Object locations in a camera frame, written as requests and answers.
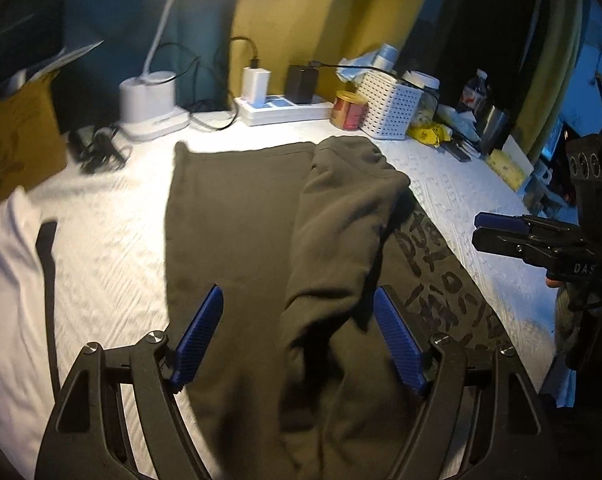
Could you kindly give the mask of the dark olive garment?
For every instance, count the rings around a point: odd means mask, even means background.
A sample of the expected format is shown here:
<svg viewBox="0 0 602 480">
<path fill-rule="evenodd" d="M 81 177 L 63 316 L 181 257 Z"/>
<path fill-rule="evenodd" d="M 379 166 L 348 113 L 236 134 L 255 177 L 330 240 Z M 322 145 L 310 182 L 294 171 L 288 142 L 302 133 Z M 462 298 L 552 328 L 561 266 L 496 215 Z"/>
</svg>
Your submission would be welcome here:
<svg viewBox="0 0 602 480">
<path fill-rule="evenodd" d="M 224 313 L 187 389 L 230 479 L 381 479 L 419 400 L 373 317 L 376 288 L 432 332 L 508 337 L 406 174 L 363 136 L 200 154 L 184 143 L 164 218 L 167 308 L 211 285 Z"/>
</svg>

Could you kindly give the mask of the yellow tissue box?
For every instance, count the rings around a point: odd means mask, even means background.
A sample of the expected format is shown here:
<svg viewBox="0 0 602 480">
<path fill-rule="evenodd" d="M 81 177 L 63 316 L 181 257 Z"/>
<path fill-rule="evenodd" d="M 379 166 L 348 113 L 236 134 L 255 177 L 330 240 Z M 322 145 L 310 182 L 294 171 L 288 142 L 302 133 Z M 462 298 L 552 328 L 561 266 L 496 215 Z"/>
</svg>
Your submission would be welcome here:
<svg viewBox="0 0 602 480">
<path fill-rule="evenodd" d="M 486 163 L 514 192 L 528 182 L 534 171 L 532 162 L 512 136 L 508 136 L 502 148 L 494 148 Z"/>
</svg>

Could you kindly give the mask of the black smartphone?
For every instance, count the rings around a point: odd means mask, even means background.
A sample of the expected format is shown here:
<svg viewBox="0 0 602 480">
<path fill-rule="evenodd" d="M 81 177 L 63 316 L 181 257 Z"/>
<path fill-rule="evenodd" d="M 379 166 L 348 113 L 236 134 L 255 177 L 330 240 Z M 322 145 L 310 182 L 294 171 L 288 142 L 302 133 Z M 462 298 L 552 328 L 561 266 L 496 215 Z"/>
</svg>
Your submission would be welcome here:
<svg viewBox="0 0 602 480">
<path fill-rule="evenodd" d="M 458 162 L 470 162 L 471 157 L 454 141 L 442 142 L 441 148 L 452 155 Z"/>
</svg>

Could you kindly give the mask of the white mug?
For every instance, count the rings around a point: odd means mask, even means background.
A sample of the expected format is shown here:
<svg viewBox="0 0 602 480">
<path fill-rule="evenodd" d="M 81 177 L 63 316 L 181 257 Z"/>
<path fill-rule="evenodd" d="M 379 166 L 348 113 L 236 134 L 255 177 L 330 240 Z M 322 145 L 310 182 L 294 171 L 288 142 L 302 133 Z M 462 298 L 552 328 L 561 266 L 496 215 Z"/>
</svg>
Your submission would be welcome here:
<svg viewBox="0 0 602 480">
<path fill-rule="evenodd" d="M 543 160 L 538 160 L 534 166 L 534 177 L 545 186 L 548 186 L 552 179 L 552 169 L 549 168 Z"/>
</svg>

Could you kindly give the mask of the white garment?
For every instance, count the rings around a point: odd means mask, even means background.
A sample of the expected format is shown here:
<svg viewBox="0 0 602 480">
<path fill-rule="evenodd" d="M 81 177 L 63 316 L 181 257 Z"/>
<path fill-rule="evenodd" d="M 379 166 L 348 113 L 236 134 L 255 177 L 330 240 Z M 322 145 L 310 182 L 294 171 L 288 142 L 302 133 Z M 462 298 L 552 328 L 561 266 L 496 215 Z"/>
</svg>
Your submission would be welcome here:
<svg viewBox="0 0 602 480">
<path fill-rule="evenodd" d="M 46 344 L 42 216 L 22 188 L 0 203 L 0 448 L 32 479 L 54 405 Z"/>
</svg>

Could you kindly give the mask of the stainless steel kettle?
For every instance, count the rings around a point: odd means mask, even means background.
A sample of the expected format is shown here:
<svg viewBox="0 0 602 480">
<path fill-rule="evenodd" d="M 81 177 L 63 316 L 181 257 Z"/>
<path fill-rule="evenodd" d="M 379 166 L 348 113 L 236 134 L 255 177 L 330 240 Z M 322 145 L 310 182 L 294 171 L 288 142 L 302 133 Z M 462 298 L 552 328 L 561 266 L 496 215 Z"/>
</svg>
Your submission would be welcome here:
<svg viewBox="0 0 602 480">
<path fill-rule="evenodd" d="M 510 117 L 506 110 L 501 110 L 495 105 L 488 106 L 482 112 L 482 116 L 476 124 L 482 156 L 488 156 L 504 145 L 509 123 Z"/>
</svg>

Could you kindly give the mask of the yellow snack bag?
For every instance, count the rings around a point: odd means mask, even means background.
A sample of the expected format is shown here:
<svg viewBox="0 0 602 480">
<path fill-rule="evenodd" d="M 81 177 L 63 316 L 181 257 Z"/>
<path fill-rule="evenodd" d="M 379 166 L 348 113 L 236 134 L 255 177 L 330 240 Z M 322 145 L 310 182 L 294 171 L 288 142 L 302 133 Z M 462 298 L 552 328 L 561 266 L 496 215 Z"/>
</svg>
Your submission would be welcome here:
<svg viewBox="0 0 602 480">
<path fill-rule="evenodd" d="M 408 136 L 423 145 L 438 148 L 442 143 L 452 141 L 453 130 L 438 122 L 431 122 L 427 126 L 410 126 L 407 130 Z"/>
</svg>

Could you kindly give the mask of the clear jar with white lid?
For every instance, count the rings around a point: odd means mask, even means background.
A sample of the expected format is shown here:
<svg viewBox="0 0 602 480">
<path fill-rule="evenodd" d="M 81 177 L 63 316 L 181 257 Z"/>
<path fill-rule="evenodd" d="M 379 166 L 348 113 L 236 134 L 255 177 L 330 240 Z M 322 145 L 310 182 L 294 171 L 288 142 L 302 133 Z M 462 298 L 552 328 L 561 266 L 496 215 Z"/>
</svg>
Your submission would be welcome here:
<svg viewBox="0 0 602 480">
<path fill-rule="evenodd" d="M 411 120 L 411 127 L 427 127 L 433 122 L 438 108 L 440 81 L 433 76 L 418 72 L 418 70 L 406 70 L 403 79 L 421 90 L 421 96 Z"/>
</svg>

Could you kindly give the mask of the plastic water bottle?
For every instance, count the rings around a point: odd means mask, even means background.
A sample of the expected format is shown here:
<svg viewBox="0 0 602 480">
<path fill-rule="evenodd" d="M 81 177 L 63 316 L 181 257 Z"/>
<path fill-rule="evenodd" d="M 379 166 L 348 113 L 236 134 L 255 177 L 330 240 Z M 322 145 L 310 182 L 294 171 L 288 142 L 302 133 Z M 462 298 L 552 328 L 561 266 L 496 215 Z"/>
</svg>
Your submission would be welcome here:
<svg viewBox="0 0 602 480">
<path fill-rule="evenodd" d="M 487 73 L 476 70 L 476 76 L 470 79 L 461 92 L 460 104 L 464 110 L 479 114 L 487 98 Z"/>
</svg>

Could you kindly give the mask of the white perforated plastic basket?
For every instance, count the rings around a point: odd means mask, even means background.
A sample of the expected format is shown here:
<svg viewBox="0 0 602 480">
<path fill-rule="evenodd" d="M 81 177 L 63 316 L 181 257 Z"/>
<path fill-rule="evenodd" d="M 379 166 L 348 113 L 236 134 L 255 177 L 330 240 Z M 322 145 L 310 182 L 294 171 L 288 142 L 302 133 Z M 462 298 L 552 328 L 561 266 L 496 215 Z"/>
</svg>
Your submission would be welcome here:
<svg viewBox="0 0 602 480">
<path fill-rule="evenodd" d="M 373 139 L 401 141 L 423 90 L 380 72 L 368 72 L 356 93 L 367 101 L 361 130 Z"/>
</svg>

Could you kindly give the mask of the white textured mattress cover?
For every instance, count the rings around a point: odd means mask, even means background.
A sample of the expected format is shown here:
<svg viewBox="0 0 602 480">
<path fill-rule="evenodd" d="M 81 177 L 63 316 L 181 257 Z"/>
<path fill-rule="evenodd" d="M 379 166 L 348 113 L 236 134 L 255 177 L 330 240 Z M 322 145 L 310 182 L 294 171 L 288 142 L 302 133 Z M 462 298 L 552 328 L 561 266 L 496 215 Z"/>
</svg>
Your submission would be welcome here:
<svg viewBox="0 0 602 480">
<path fill-rule="evenodd" d="M 121 170 L 90 177 L 69 162 L 26 193 L 42 223 L 57 224 L 56 372 L 68 373 L 85 342 L 132 344 L 167 324 L 163 217 L 175 143 L 195 152 L 238 152 L 317 143 L 335 132 L 325 120 L 260 127 L 236 122 L 223 131 L 192 125 L 135 145 Z M 532 382 L 540 385 L 556 352 L 555 294 L 542 270 L 480 254 L 471 244 L 476 214 L 523 214 L 521 198 L 480 159 L 458 162 L 412 139 L 383 141 L 380 150 L 411 179 L 417 200 L 498 315 Z"/>
</svg>

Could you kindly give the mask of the red tin can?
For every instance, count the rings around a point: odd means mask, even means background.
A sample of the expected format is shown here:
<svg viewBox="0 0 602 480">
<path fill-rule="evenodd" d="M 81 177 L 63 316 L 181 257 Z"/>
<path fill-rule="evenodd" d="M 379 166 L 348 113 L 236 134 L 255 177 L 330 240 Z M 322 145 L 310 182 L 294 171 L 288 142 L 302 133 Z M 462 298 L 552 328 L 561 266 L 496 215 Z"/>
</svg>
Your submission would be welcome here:
<svg viewBox="0 0 602 480">
<path fill-rule="evenodd" d="M 330 123 L 344 131 L 355 131 L 365 114 L 367 100 L 357 93 L 339 90 L 336 92 Z"/>
</svg>

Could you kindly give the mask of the blue capped bottle in basket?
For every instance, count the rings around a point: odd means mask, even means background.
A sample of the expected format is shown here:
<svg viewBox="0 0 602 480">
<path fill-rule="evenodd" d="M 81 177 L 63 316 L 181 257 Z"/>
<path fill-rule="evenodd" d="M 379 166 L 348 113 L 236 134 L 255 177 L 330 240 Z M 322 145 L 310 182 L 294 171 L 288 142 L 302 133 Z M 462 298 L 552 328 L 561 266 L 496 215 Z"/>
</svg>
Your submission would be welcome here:
<svg viewBox="0 0 602 480">
<path fill-rule="evenodd" d="M 397 48 L 394 48 L 391 44 L 382 44 L 371 66 L 374 67 L 376 72 L 391 74 L 398 57 L 399 50 Z"/>
</svg>

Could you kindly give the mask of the black power adapter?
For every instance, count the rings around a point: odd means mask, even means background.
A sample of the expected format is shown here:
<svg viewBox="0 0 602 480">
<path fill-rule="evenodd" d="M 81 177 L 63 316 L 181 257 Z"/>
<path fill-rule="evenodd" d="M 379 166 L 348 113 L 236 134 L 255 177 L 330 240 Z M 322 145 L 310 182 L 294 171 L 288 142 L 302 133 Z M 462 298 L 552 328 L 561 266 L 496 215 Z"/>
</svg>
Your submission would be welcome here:
<svg viewBox="0 0 602 480">
<path fill-rule="evenodd" d="M 290 65 L 284 97 L 295 104 L 310 104 L 318 80 L 318 69 L 306 65 Z"/>
</svg>

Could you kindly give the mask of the white power strip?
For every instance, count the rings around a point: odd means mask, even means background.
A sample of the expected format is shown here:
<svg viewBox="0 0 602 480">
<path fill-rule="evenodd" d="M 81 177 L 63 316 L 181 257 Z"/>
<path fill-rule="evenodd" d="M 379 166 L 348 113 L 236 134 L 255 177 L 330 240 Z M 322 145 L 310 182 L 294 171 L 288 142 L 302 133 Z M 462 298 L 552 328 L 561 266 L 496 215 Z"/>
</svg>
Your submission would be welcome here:
<svg viewBox="0 0 602 480">
<path fill-rule="evenodd" d="M 260 107 L 242 98 L 236 98 L 235 103 L 239 117 L 249 127 L 328 119 L 333 110 L 333 103 L 319 96 L 313 96 L 310 104 L 295 104 L 284 96 L 268 96 Z"/>
</svg>

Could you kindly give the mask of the white charger plug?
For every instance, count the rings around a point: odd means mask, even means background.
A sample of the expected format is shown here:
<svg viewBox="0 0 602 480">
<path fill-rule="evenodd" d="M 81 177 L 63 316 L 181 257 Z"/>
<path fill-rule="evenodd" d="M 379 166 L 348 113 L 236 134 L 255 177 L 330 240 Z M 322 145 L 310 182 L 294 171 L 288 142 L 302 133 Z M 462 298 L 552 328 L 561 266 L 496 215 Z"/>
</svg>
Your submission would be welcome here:
<svg viewBox="0 0 602 480">
<path fill-rule="evenodd" d="M 262 107 L 267 97 L 271 72 L 262 67 L 245 67 L 243 69 L 243 87 L 241 98 L 253 107 Z"/>
</svg>

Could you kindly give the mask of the cardboard box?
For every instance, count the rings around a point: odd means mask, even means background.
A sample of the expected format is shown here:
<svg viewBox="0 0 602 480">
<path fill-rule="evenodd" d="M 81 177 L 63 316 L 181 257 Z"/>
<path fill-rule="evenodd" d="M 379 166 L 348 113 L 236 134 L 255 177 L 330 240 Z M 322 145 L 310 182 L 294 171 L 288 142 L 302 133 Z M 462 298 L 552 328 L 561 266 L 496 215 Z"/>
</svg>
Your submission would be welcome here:
<svg viewBox="0 0 602 480">
<path fill-rule="evenodd" d="M 20 186 L 29 191 L 67 166 L 53 105 L 55 73 L 0 100 L 0 202 Z"/>
</svg>

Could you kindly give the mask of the white desk lamp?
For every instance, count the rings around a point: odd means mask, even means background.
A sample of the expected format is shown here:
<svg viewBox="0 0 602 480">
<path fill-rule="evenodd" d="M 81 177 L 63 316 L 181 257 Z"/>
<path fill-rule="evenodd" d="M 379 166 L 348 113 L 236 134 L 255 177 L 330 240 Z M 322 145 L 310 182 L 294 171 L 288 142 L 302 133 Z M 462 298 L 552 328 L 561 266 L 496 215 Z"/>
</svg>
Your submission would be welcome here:
<svg viewBox="0 0 602 480">
<path fill-rule="evenodd" d="M 175 1 L 165 0 L 141 73 L 119 84 L 120 120 L 117 129 L 133 142 L 156 140 L 190 125 L 208 131 L 223 131 L 234 125 L 239 116 L 239 106 L 234 93 L 225 84 L 220 73 L 202 62 L 199 55 L 190 55 L 189 64 L 179 73 L 170 70 L 154 72 L 151 69 L 157 51 L 166 46 L 162 38 Z M 204 68 L 225 90 L 226 101 L 231 107 L 231 118 L 223 126 L 213 126 L 198 118 L 198 104 L 195 104 L 192 110 L 187 110 L 176 103 L 176 81 L 189 73 L 197 72 L 199 68 Z"/>
</svg>

